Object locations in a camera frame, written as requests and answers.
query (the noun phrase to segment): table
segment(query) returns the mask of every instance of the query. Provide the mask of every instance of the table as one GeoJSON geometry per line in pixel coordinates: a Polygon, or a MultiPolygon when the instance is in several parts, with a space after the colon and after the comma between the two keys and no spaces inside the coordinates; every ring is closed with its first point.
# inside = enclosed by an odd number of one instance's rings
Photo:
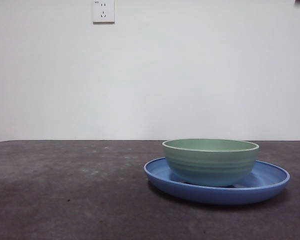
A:
{"type": "Polygon", "coordinates": [[[146,162],[162,141],[0,142],[0,240],[300,240],[300,141],[254,141],[290,173],[270,200],[188,202],[156,189],[146,162]]]}

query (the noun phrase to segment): wall socket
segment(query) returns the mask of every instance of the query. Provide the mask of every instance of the wall socket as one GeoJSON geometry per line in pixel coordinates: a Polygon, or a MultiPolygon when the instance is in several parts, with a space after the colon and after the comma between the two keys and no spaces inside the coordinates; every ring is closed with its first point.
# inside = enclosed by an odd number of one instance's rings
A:
{"type": "Polygon", "coordinates": [[[115,0],[94,0],[92,2],[93,23],[115,22],[115,0]]]}

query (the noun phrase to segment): blue plate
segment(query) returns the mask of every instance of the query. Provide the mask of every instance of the blue plate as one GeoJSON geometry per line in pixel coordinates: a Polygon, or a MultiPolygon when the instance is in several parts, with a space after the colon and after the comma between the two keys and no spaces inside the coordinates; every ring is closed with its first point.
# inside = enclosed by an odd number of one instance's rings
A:
{"type": "Polygon", "coordinates": [[[216,205],[252,204],[270,199],[279,194],[290,179],[286,170],[263,161],[256,161],[248,176],[229,187],[188,184],[173,174],[165,157],[149,161],[144,171],[150,182],[167,194],[216,205]]]}

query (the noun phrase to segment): green bowl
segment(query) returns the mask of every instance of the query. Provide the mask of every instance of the green bowl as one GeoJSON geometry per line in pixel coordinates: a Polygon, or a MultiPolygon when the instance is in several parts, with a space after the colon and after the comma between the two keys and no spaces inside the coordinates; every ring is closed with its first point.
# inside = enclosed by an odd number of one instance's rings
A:
{"type": "Polygon", "coordinates": [[[259,145],[225,139],[177,139],[162,143],[173,173],[185,182],[226,187],[243,179],[252,170],[259,145]]]}

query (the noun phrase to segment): wall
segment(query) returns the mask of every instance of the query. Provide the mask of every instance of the wall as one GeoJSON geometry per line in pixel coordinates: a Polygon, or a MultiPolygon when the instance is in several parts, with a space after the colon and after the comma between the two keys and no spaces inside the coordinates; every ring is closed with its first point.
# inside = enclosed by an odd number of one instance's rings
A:
{"type": "Polygon", "coordinates": [[[0,0],[0,141],[300,140],[293,0],[0,0]]]}

